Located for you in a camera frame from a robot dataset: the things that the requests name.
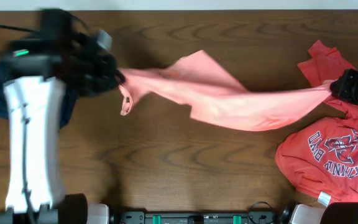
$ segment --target clothing tag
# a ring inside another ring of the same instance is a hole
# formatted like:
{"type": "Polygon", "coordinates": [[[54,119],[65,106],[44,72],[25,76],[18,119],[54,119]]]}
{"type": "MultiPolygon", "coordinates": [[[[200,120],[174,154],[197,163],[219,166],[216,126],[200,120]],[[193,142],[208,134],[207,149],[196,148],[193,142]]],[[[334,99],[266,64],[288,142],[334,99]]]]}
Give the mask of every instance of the clothing tag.
{"type": "Polygon", "coordinates": [[[323,204],[325,207],[327,207],[329,205],[330,200],[331,200],[331,196],[324,192],[320,192],[320,195],[318,196],[318,199],[317,199],[317,201],[320,204],[323,204]]]}

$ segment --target white wall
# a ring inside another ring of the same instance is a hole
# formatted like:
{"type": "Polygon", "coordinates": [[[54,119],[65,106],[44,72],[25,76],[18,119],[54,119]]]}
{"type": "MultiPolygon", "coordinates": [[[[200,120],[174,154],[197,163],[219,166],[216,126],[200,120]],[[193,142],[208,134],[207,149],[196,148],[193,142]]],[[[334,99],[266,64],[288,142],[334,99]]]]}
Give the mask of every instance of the white wall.
{"type": "Polygon", "coordinates": [[[65,10],[358,9],[358,0],[0,0],[0,11],[65,10]]]}

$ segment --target wood grain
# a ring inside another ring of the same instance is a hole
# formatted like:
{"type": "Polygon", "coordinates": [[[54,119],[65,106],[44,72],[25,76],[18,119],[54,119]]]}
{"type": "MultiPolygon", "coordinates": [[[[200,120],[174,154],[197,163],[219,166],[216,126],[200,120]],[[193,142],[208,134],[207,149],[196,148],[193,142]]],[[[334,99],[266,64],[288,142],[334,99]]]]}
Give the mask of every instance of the wood grain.
{"type": "MultiPolygon", "coordinates": [[[[120,66],[166,67],[205,50],[252,91],[309,87],[297,68],[322,40],[357,64],[358,11],[89,11],[75,12],[113,37],[120,66]]],[[[34,12],[0,12],[0,22],[33,27],[34,12]]],[[[0,47],[22,34],[0,30],[0,47]]],[[[287,127],[245,132],[193,121],[190,108],[146,96],[120,116],[117,90],[81,99],[60,133],[62,175],[68,193],[89,201],[147,210],[246,210],[256,201],[280,208],[296,193],[274,161],[291,133],[324,116],[320,105],[287,127]]],[[[9,127],[0,119],[0,208],[9,183],[9,127]]]]}

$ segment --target green led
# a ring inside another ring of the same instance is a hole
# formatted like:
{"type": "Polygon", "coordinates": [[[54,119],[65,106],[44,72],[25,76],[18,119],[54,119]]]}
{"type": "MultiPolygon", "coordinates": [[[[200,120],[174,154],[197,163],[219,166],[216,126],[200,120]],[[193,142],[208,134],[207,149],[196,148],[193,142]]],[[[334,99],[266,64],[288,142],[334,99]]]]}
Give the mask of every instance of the green led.
{"type": "Polygon", "coordinates": [[[22,55],[26,55],[26,54],[28,54],[28,53],[30,53],[28,50],[17,50],[17,51],[14,52],[15,57],[17,57],[17,56],[22,56],[22,55]]]}

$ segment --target red t-shirt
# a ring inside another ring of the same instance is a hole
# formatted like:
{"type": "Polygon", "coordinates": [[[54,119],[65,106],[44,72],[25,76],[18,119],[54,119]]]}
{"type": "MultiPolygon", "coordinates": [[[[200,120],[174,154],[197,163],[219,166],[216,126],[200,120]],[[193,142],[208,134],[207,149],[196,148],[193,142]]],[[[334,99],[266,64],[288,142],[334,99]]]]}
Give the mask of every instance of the red t-shirt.
{"type": "MultiPolygon", "coordinates": [[[[353,66],[335,49],[317,41],[312,59],[298,66],[312,86],[338,79],[353,66]]],[[[345,112],[345,119],[323,118],[294,133],[279,145],[275,160],[300,192],[318,198],[321,191],[332,202],[358,201],[358,106],[333,97],[326,104],[345,112]]]]}

